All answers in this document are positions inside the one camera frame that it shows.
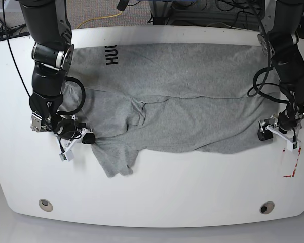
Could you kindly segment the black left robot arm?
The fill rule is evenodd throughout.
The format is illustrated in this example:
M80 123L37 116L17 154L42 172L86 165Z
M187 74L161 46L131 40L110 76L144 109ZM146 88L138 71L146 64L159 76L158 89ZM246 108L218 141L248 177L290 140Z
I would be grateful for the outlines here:
M287 98L286 108L277 120L260 126L261 133L283 137L297 132L304 119L304 59L299 51L297 29L304 13L304 1L265 1L259 17L258 39L268 54L271 70L279 78L279 89Z

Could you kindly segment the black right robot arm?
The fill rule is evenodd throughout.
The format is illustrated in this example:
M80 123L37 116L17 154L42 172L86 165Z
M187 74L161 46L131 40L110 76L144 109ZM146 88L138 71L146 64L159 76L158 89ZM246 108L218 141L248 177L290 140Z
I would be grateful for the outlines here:
M67 18L66 1L19 1L31 37L34 39L31 57L34 60L32 75L33 93L29 98L32 110L31 129L36 132L53 132L58 141L80 141L93 144L95 136L86 132L85 123L71 118L84 106L84 85L69 77L74 45L71 24ZM62 87L66 82L77 84L81 101L73 111L60 111L63 103Z

